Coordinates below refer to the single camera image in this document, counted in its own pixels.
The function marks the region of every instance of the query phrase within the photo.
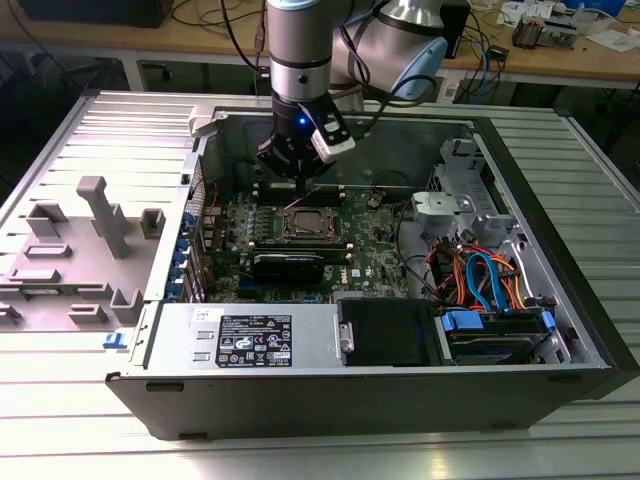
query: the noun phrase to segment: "blue latch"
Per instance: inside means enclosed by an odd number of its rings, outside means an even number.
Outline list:
[[[544,321],[547,330],[553,330],[556,328],[556,321],[553,318],[553,315],[551,315],[551,312],[542,312],[542,320]]]
[[[442,316],[445,332],[455,329],[483,330],[484,324],[478,312],[471,310],[451,310]]]
[[[121,332],[111,332],[107,335],[107,338],[102,343],[102,347],[105,350],[110,349],[126,349],[127,344],[125,343],[126,336]]]

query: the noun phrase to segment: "warning label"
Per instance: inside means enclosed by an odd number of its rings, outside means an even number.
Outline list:
[[[224,315],[216,364],[227,367],[290,367],[290,315]]]

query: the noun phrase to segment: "desk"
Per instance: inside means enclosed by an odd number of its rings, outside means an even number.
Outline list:
[[[38,48],[20,30],[6,3],[0,4],[0,50],[35,52]],[[259,9],[251,0],[233,11],[232,18]],[[180,18],[196,21],[187,5]],[[117,58],[125,68],[131,90],[145,90],[140,62],[178,61],[209,64],[240,64],[233,45],[224,35],[179,24],[167,18],[158,29],[126,26],[87,25],[61,22],[34,22],[19,10],[24,25],[52,54]],[[601,88],[633,88],[640,80],[640,49],[616,53],[586,38],[579,38],[572,51],[549,48],[523,50],[511,45],[509,27],[495,25],[497,13],[478,13],[481,28],[497,45],[511,50],[502,79],[513,82],[572,85]],[[640,23],[640,12],[625,9],[625,21]],[[258,16],[235,22],[234,32],[243,50],[253,52]],[[473,75],[478,60],[471,45],[464,42],[458,56],[445,60],[438,76],[445,82],[439,101],[451,101],[458,83]]]

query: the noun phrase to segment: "electronic equipment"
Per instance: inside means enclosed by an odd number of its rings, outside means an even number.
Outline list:
[[[19,0],[30,20],[158,28],[173,0]]]
[[[538,45],[552,48],[573,48],[578,39],[578,31],[571,21],[552,18],[544,21],[544,28],[538,37]]]
[[[523,15],[512,34],[515,47],[535,48],[572,48],[578,38],[576,27],[570,20],[553,18],[545,20],[542,17],[528,17]]]
[[[443,0],[440,18],[444,24],[442,36],[447,41],[445,58],[456,58],[470,11],[468,0]]]
[[[544,19],[542,17],[522,15],[518,25],[511,34],[513,46],[527,49],[536,48],[543,28]]]
[[[106,377],[153,435],[527,428],[638,373],[490,121],[386,117],[296,200],[216,112]]]

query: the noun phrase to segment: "cable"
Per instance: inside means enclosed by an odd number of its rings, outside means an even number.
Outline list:
[[[487,82],[487,74],[489,73],[489,61],[487,60],[487,52],[485,51],[484,46],[475,40],[471,40],[471,43],[472,45],[475,45],[476,47],[478,47],[482,52],[482,65],[484,66],[484,73],[482,74],[482,80],[480,80],[480,88],[478,89],[476,94],[473,96],[473,99],[471,100],[471,103],[475,105],[479,100],[478,95],[484,89]]]
[[[178,5],[176,5],[175,7],[173,7],[173,10],[171,10],[171,18],[173,20],[175,20],[176,22],[182,24],[182,25],[187,25],[189,27],[220,27],[220,26],[225,26],[225,22],[224,20],[221,20],[219,22],[207,22],[205,21],[201,21],[199,23],[194,23],[194,22],[189,22],[188,20],[183,20],[181,18],[178,18],[178,16],[176,15],[176,12],[178,11],[178,9],[180,7],[182,7],[183,5],[186,5],[187,3],[192,2],[193,0],[183,0],[182,2],[180,2]],[[205,12],[203,15],[207,15],[208,13],[213,13],[215,12],[215,10],[210,10],[208,12]],[[253,12],[249,12],[249,13],[245,13],[243,15],[239,15],[237,17],[231,18],[229,20],[229,22],[233,23],[237,20],[242,20],[243,18],[247,18],[250,17],[252,15],[257,15],[259,13],[262,13],[262,10],[254,10]]]
[[[353,43],[353,40],[349,36],[349,32],[347,31],[347,29],[344,26],[342,26],[338,29],[338,32],[340,33],[340,38],[342,38],[342,42],[347,47],[347,50],[349,50],[349,53],[353,55],[353,58],[356,61],[356,66],[358,67],[358,73],[360,73],[360,78],[362,79],[361,83],[365,87],[368,86],[369,83],[371,82],[371,71],[369,70],[369,67],[367,66],[365,61],[362,59],[362,57],[358,54],[358,49],[356,48],[355,44]]]
[[[18,17],[18,14],[16,13],[15,9],[13,8],[13,4],[11,3],[11,0],[7,0],[7,5],[9,6],[9,11],[11,12],[11,16],[13,17],[13,19],[16,21],[16,23],[18,24],[18,26],[20,27],[20,29],[24,32],[24,34],[29,37],[29,39],[40,49],[42,50],[42,52],[51,59],[51,61],[53,63],[55,63],[55,65],[62,71],[62,73],[67,74],[67,77],[71,80],[72,83],[75,83],[76,87],[78,87],[78,89],[82,90],[82,85],[80,85],[78,82],[76,82],[76,80],[68,75],[67,70],[60,64],[60,62],[58,62],[55,57],[53,55],[51,55],[51,53],[49,53],[49,50],[47,50],[46,48],[44,48],[44,46],[36,39],[36,37],[34,37],[31,32],[27,29],[27,27],[24,26],[24,24],[22,23],[22,21],[20,20],[20,18]]]
[[[238,52],[238,55],[240,55],[240,58],[242,59],[242,61],[247,64],[247,67],[249,67],[251,70],[253,70],[256,73],[260,73],[260,69],[257,66],[255,66],[253,63],[251,63],[251,60],[249,60],[249,58],[242,51],[242,48],[240,48],[240,44],[238,43],[238,40],[236,39],[236,36],[233,33],[233,28],[231,27],[229,14],[227,13],[227,5],[224,2],[226,2],[226,0],[220,0],[220,10],[222,11],[224,26],[227,27],[227,32],[229,33],[229,39],[231,40],[231,43],[233,43],[233,46],[236,49],[236,52]]]
[[[502,291],[500,290],[498,270],[496,269],[496,265],[495,263],[493,263],[493,260],[491,259],[491,257],[489,257],[489,255],[487,255],[486,253],[474,253],[467,260],[466,276],[467,276],[467,284],[469,286],[469,291],[474,297],[476,297],[476,299],[482,304],[482,306],[485,308],[487,312],[491,311],[491,305],[480,294],[480,292],[478,292],[475,286],[475,282],[473,280],[473,265],[477,260],[484,261],[484,263],[489,268],[489,275],[491,277],[491,287],[493,289],[493,299],[496,302],[496,307],[499,310],[506,310],[508,306],[507,306],[507,301],[504,298]]]
[[[258,96],[258,79],[260,78],[260,57],[264,52],[264,44],[267,37],[267,29],[265,27],[265,14],[267,13],[267,0],[262,0],[262,8],[260,13],[260,22],[256,28],[256,36],[254,39],[254,50],[256,51],[256,68],[258,71],[253,76],[253,87]]]
[[[418,188],[416,186],[416,184],[413,183],[413,180],[411,180],[411,178],[409,178],[409,175],[407,175],[404,172],[401,172],[400,170],[383,170],[383,171],[381,171],[378,175],[375,176],[375,178],[371,182],[371,187],[376,188],[378,186],[378,184],[380,183],[380,180],[382,180],[387,175],[395,175],[397,177],[400,177],[405,182],[407,182],[409,185],[411,185],[411,186],[413,186],[415,188]]]
[[[393,87],[393,90],[391,90],[391,92],[389,93],[388,98],[381,103],[380,108],[374,114],[373,118],[369,122],[369,125],[367,125],[367,127],[365,128],[364,135],[368,134],[371,131],[371,129],[375,126],[375,124],[378,122],[378,120],[380,120],[380,117],[384,113],[385,108],[387,108],[389,103],[392,101],[393,97],[395,97],[395,95],[400,91],[400,89],[404,87],[407,83],[413,82],[416,80],[426,80],[429,83],[431,83],[431,85],[433,85],[433,88],[437,88],[436,81],[432,77],[429,77],[428,75],[411,75],[410,77],[403,78],[395,85],[395,87]]]
[[[405,260],[405,258],[402,256],[402,252],[400,251],[400,227],[402,226],[402,221],[404,220],[404,215],[405,213],[407,213],[407,209],[409,208],[409,205],[411,205],[411,200],[405,203],[404,208],[400,213],[400,218],[398,219],[398,224],[396,225],[395,232],[393,235],[396,255],[398,255],[398,258],[400,259],[400,264],[404,265],[404,267],[407,269],[407,272],[409,272],[412,277],[416,278],[424,286],[425,295],[426,293],[430,293],[433,300],[435,300],[437,303],[444,304],[445,302],[443,302],[440,298],[438,298],[437,293],[431,287],[431,285],[429,285],[429,283],[424,278],[422,278],[418,273],[416,273],[416,271],[413,268],[411,268],[408,265],[407,263],[408,260]]]

